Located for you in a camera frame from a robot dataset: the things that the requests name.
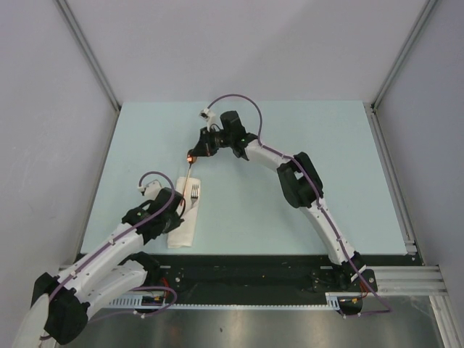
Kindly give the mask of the aluminium frame post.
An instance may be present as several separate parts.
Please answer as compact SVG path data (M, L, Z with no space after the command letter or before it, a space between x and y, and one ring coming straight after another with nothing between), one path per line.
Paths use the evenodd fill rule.
M86 34L84 33L69 2L65 0L53 0L53 3L57 8L58 13L62 17L64 23L66 24L70 35L75 41L78 49L83 55L84 60L88 64L88 67L90 68L90 71L94 76L97 84L101 88L106 100L109 102L113 110L116 113L119 113L122 108L121 104L117 100L116 94L111 87L101 64L99 63L97 56L95 55L94 50L88 42Z
M370 103L370 107L372 109L376 110L380 107L385 95L394 84L395 79L398 77L402 67L406 63L420 36L426 29L426 26L430 21L431 17L433 16L436 8L440 4L441 1L439 0L425 1L423 7L419 12L419 15L417 16L415 22L413 23L413 26L410 29L410 32L407 34L407 38L402 44L399 53L394 60L393 65L389 69L386 77L384 78L383 83L381 84L380 89L373 98L373 101Z

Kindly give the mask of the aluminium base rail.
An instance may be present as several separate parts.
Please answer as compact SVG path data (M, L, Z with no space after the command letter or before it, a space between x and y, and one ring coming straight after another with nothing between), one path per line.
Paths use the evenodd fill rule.
M429 296L447 293L438 266L381 266L372 269L380 294Z

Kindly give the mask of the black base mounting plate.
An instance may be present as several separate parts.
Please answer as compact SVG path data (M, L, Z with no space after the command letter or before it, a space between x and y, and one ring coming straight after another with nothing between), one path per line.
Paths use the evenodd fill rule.
M374 266L418 266L408 256L356 256L354 265L333 264L326 255L156 255L163 277L186 291L197 285L314 286L347 291L375 283Z

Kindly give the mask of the silver fork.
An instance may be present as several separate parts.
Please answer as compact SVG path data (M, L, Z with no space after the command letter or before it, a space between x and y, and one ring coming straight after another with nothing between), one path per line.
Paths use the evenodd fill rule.
M193 184L191 186L191 195L190 195L191 209L193 209L195 204L198 202L199 194L200 194L200 185L198 183Z

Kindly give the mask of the white cloth napkin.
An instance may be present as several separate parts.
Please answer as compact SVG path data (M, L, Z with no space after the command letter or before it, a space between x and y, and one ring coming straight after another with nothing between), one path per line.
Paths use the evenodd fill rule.
M179 177L176 181L176 191L183 193L183 187L186 177ZM192 247L194 242L194 236L196 231L196 221L199 210L200 203L200 194L199 200L195 204L194 208L191 209L190 195L191 195L191 186L198 183L200 185L200 194L201 194L201 181L198 178L189 178L187 191L186 191L186 208L183 213L183 222L175 230L169 232L167 235L167 247L168 249L178 249L181 247Z

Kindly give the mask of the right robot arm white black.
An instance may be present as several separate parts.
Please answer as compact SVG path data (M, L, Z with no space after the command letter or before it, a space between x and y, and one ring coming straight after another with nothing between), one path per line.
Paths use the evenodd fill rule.
M326 246L329 260L336 268L335 284L343 291L353 290L360 283L366 264L332 218L322 180L309 156L304 152L289 156L264 145L258 135L245 130L236 111L220 116L222 128L218 130L213 128L215 114L210 109L203 109L199 116L207 125L200 129L195 147L188 151L188 161L211 157L218 149L229 148L236 157L276 172L285 200L307 217Z

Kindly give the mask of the right aluminium frame post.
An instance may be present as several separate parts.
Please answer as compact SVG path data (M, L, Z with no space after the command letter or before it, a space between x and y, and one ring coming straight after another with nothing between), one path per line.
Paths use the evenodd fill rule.
M402 67L406 63L420 36L426 29L426 26L430 21L431 17L433 16L436 8L440 4L441 1L439 0L425 1L423 7L419 12L419 15L417 16L415 22L413 23L413 26L410 29L410 32L407 34L407 38L402 44L399 53L394 60L393 65L389 69L386 77L384 78L383 83L381 84L380 89L373 98L373 101L370 103L370 107L372 109L376 110L380 107L385 95L394 84L395 79L398 77Z

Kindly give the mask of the left aluminium frame post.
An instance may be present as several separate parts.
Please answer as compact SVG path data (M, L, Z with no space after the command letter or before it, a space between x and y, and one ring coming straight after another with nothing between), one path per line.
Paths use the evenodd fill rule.
M66 24L70 35L75 41L78 49L83 55L84 60L88 64L88 67L90 68L90 71L94 76L97 84L101 88L106 100L109 102L113 110L116 113L119 113L122 108L121 104L117 100L116 94L111 87L101 64L99 63L97 56L95 55L94 50L88 42L86 34L84 33L69 2L65 0L53 0L53 3L57 8L58 13L62 17L64 23Z

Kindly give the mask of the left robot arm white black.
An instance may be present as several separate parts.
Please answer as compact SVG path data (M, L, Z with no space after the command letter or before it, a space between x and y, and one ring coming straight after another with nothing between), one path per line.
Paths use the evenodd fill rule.
M32 303L43 300L46 315L37 341L69 344L101 308L128 291L159 291L166 310L177 302L174 289L162 281L160 264L142 248L183 223L183 195L158 188L94 251L56 275L43 273L33 285Z

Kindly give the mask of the copper spoon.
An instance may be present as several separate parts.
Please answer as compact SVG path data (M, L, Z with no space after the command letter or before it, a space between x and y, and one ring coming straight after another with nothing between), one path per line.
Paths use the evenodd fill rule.
M191 170L192 170L193 165L196 163L196 161L197 161L197 157L192 156L191 154L187 155L188 170L187 170L186 179L185 179L185 183L183 187L183 197L186 197L187 185L189 183L189 178L191 176Z

